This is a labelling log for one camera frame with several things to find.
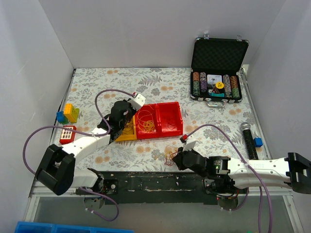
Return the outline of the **red double plastic bin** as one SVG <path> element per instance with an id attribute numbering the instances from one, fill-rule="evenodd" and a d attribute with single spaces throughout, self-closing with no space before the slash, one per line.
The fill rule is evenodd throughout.
<path id="1" fill-rule="evenodd" d="M 137 139 L 174 137 L 183 134 L 183 119 L 178 102 L 144 105 L 136 114 Z"/>

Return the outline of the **colourful wire ball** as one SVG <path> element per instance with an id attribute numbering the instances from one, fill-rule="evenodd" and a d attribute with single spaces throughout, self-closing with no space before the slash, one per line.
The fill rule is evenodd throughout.
<path id="1" fill-rule="evenodd" d="M 173 157 L 177 155 L 177 152 L 178 147 L 166 146 L 164 152 L 162 153 L 162 156 L 164 157 L 164 165 L 173 166 L 174 165 Z"/>

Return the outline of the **yellow plastic bin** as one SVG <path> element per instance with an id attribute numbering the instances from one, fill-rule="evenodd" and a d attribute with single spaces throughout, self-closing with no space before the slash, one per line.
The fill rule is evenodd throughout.
<path id="1" fill-rule="evenodd" d="M 122 131 L 121 135 L 116 139 L 116 142 L 132 141 L 132 140 L 137 140 L 135 116 L 133 116 L 131 121 L 126 124 L 126 126 L 125 126 L 124 130 Z"/>

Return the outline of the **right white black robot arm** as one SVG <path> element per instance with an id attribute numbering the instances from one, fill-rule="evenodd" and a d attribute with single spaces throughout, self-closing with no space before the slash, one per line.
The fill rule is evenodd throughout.
<path id="1" fill-rule="evenodd" d="M 210 193 L 234 193 L 259 186 L 284 187 L 301 194 L 311 192 L 311 162 L 295 152 L 289 152 L 286 158 L 244 163 L 227 156 L 204 157 L 180 147 L 172 161 L 179 170 L 190 169 L 203 177 Z"/>

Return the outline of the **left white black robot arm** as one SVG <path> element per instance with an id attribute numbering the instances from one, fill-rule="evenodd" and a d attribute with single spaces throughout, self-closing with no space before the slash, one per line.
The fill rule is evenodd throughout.
<path id="1" fill-rule="evenodd" d="M 86 187 L 92 194 L 99 194 L 104 187 L 103 176 L 92 168 L 78 170 L 76 165 L 97 149 L 119 138 L 126 124 L 144 104 L 142 95 L 131 100 L 117 101 L 107 117 L 108 121 L 102 121 L 89 136 L 62 146 L 50 145 L 35 178 L 58 196 L 70 188 L 79 187 Z"/>

